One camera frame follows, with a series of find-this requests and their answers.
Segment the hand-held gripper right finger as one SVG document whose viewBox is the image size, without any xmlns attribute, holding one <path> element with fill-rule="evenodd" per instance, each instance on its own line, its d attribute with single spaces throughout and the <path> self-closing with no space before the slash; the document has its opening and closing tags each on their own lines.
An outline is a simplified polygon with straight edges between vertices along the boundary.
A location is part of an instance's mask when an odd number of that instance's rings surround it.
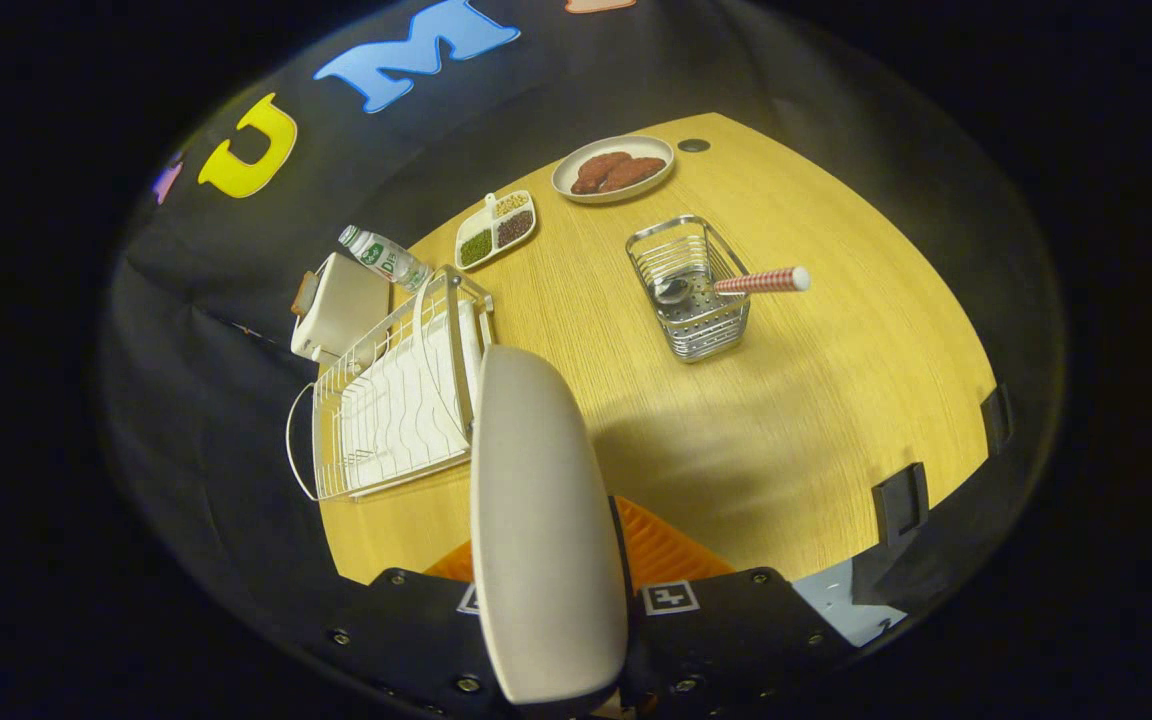
<svg viewBox="0 0 1152 720">
<path fill-rule="evenodd" d="M 858 655 L 776 570 L 733 570 L 626 498 L 608 503 L 626 574 L 623 719 L 771 717 Z"/>
</svg>

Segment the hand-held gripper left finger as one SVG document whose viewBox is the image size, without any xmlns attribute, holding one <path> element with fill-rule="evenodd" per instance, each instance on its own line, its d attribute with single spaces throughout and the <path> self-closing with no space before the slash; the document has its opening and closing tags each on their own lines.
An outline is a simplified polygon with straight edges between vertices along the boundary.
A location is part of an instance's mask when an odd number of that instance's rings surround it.
<svg viewBox="0 0 1152 720">
<path fill-rule="evenodd" d="M 509 719 L 471 582 L 388 568 L 339 579 L 321 650 L 367 691 L 420 719 Z"/>
</svg>

